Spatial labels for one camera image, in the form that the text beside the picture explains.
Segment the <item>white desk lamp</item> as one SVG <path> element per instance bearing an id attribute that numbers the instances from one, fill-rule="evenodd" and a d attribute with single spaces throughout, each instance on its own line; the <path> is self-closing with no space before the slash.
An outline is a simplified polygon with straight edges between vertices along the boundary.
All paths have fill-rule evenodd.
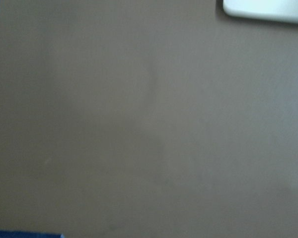
<path id="1" fill-rule="evenodd" d="M 234 17 L 298 23 L 298 0 L 224 0 L 223 9 Z"/>

